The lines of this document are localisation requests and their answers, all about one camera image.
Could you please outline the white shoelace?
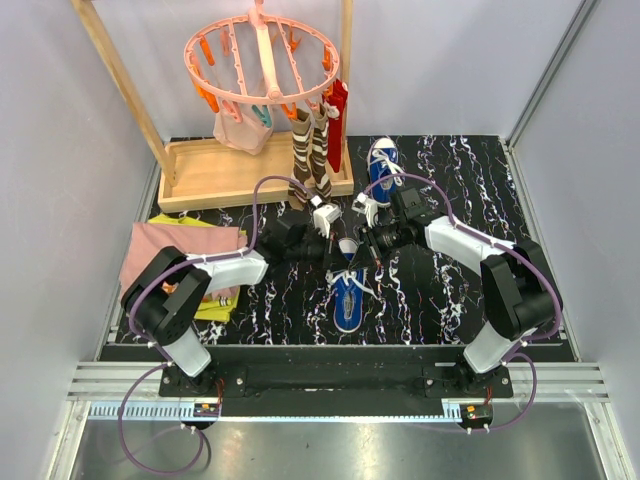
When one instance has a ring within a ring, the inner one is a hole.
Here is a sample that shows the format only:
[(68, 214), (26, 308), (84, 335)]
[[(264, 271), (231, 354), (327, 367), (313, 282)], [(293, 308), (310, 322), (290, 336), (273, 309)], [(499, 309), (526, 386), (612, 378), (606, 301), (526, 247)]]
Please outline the white shoelace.
[(328, 271), (325, 279), (332, 287), (337, 300), (350, 300), (352, 303), (361, 301), (365, 295), (378, 300), (379, 296), (372, 287), (366, 283), (366, 270), (339, 270)]

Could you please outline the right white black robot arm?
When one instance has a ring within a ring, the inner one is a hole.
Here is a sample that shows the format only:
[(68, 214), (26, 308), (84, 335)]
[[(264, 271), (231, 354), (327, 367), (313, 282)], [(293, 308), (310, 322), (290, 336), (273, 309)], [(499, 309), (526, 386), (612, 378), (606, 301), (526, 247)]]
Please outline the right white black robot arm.
[(352, 268), (378, 266), (390, 252), (416, 245), (457, 261), (481, 280), (485, 323), (448, 374), (463, 395), (480, 394), (518, 347), (561, 319), (561, 296), (537, 243), (483, 234), (454, 216), (431, 210), (414, 188), (391, 196), (389, 223), (378, 223), (377, 207), (364, 193), (354, 200), (352, 209), (365, 216), (366, 225), (359, 230)]

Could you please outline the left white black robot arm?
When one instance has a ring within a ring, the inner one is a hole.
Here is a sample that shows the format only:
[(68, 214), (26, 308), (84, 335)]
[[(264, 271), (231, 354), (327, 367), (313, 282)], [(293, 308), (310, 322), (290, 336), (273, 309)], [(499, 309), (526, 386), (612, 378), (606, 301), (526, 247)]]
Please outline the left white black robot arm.
[(158, 250), (121, 298), (131, 330), (149, 340), (168, 367), (182, 371), (181, 384), (190, 393), (208, 394), (216, 372), (192, 328), (198, 307), (213, 291), (260, 283), (272, 264), (322, 261), (332, 239), (330, 229), (317, 227), (310, 238), (306, 232), (305, 225), (265, 231), (246, 247), (215, 255), (186, 255), (173, 245)]

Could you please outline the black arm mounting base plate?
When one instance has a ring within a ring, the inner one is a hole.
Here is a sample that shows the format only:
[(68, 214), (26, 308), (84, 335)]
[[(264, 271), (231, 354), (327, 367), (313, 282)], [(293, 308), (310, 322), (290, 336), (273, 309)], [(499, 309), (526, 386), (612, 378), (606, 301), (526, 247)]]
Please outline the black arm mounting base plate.
[(192, 379), (176, 367), (161, 377), (162, 397), (226, 398), (269, 390), (399, 390), (427, 398), (508, 399), (507, 368), (475, 374), (460, 365), (462, 349), (447, 346), (221, 346)]

